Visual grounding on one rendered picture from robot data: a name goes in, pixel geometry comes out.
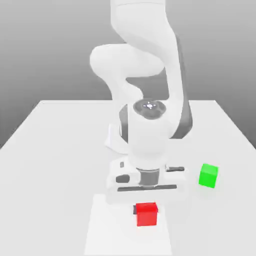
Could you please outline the small red cube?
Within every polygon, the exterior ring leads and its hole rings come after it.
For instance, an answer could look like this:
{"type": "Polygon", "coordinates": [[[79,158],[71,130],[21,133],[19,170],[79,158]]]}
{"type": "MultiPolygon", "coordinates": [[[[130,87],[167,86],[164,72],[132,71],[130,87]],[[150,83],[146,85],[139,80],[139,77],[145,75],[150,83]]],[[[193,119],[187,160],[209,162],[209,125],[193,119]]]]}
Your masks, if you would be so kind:
{"type": "Polygon", "coordinates": [[[156,226],[158,206],[155,202],[136,203],[136,225],[138,227],[156,226]]]}

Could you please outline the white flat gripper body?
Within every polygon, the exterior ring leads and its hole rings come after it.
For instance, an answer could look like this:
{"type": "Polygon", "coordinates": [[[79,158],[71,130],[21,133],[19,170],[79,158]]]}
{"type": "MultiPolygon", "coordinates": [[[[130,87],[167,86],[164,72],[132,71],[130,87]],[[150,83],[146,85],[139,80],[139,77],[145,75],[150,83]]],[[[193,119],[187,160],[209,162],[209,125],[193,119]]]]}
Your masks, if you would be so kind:
{"type": "Polygon", "coordinates": [[[106,186],[106,201],[109,204],[153,203],[168,204],[182,201],[187,197],[185,182],[160,184],[154,187],[124,185],[121,183],[106,186]]]}

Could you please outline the small green cube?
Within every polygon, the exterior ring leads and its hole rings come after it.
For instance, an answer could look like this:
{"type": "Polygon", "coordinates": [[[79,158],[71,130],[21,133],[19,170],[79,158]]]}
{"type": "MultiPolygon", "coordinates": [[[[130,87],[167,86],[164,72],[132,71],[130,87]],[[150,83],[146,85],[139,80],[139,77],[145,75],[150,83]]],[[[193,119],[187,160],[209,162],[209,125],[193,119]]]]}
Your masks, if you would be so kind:
{"type": "Polygon", "coordinates": [[[219,168],[214,165],[204,163],[201,167],[198,183],[201,186],[215,188],[219,168]]]}

